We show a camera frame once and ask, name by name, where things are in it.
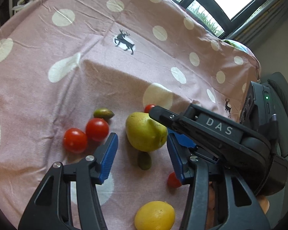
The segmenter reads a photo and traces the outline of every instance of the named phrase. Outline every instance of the cherry tomato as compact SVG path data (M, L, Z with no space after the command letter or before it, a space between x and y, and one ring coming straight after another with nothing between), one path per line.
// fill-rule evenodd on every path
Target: cherry tomato
M151 108L155 107L156 105L155 104L148 104L145 109L144 109L144 112L145 113L149 113L149 111L151 110Z
M181 182L177 179L175 172L169 175L169 178L167 179L167 184L171 188L179 188L182 186Z
M109 134L109 125L102 118L93 118L88 121L88 124L85 128L85 133L89 139L101 142Z
M85 133L77 128L70 128L64 134L64 147L73 153L82 153L88 145L88 137Z

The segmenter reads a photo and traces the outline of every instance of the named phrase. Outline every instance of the dark green fruit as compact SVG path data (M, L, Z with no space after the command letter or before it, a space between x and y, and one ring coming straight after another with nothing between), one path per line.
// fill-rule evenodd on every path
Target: dark green fruit
M114 116L114 113L107 108L99 108L94 111L93 116L94 118L103 118L107 121Z
M151 168L151 156L147 152L140 151L137 155L137 165L141 170L149 170Z

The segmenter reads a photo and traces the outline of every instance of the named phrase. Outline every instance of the gray curtain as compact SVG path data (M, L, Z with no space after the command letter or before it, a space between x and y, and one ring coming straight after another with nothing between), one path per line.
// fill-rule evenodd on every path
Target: gray curtain
M283 22L287 17L288 2L286 0L267 0L240 28L227 38L254 49L273 32L278 23Z

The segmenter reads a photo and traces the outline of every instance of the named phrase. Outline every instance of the metal pin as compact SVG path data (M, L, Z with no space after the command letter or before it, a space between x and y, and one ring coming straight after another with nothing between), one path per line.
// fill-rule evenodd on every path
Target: metal pin
M55 162L52 167L54 167L55 169L60 168L61 167L61 163L60 162Z
M190 156L190 160L192 161L192 162L197 162L198 161L198 156Z
M85 157L85 160L88 161L88 162L91 162L91 161L94 161L95 157L92 156L92 155L88 155Z

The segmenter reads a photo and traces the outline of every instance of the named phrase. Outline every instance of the window frame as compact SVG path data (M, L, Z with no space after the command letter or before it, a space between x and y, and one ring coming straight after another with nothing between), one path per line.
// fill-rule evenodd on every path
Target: window frame
M191 14L198 22L199 18L196 17L191 11L187 8L194 0L181 0L178 2L177 0L172 0L175 3L179 4L183 7L188 13ZM218 5L215 0L196 0L201 6L203 6L208 13L217 21L217 23L223 28L224 33L219 36L220 39L225 39L232 32L241 27L250 17L251 15L262 6L267 0L252 0L249 4L247 4L237 15L235 15L231 20L222 10L222 8Z

